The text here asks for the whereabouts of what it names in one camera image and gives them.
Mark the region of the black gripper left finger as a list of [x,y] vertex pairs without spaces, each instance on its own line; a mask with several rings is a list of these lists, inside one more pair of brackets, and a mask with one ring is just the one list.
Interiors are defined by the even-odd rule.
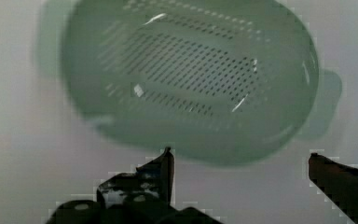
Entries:
[[174,156],[169,147],[133,173],[119,173],[96,189],[96,199],[61,204],[46,224],[223,224],[194,207],[171,206]]

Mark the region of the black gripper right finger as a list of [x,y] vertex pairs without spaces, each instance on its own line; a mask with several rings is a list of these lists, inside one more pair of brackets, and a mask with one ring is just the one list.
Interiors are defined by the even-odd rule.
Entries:
[[311,153],[309,179],[341,212],[358,224],[358,168]]

